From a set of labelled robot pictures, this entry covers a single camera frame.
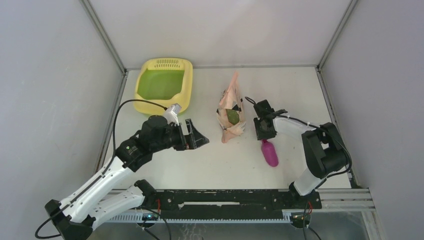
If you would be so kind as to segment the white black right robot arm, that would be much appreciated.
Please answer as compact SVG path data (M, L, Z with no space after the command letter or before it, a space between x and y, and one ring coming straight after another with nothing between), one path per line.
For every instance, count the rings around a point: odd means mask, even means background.
M337 127L327 122L320 126L289 115L272 115L253 119L256 137L263 143L285 134L300 141L303 146L306 169L289 185L289 203L302 208L309 195L327 179L342 175L352 168L352 157Z

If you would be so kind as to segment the peach cat litter bag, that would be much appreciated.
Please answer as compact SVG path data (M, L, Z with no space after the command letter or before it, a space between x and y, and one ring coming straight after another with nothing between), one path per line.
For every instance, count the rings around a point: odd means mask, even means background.
M238 76L239 73L236 71L228 88L223 91L216 110L216 117L222 128L222 143L240 137L246 127L243 96L240 91Z

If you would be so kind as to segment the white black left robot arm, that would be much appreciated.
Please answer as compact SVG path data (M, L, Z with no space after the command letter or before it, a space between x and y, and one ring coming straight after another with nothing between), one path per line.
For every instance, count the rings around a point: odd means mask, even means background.
M169 148L194 150L210 142L197 131L191 119L186 119L185 123L187 135L178 121L160 115L150 116L140 130L120 144L106 166L84 185L62 200L50 200L44 208L58 236L64 240L86 240L100 225L129 209L153 207L157 196L145 180L116 196L103 198L115 185L150 162L154 153Z

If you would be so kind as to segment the magenta plastic scoop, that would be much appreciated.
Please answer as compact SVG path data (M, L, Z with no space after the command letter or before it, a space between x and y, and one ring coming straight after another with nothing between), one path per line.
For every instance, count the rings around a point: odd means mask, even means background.
M277 167L279 165L279 159L275 146L271 142L267 141L266 139L262 139L261 152L269 166Z

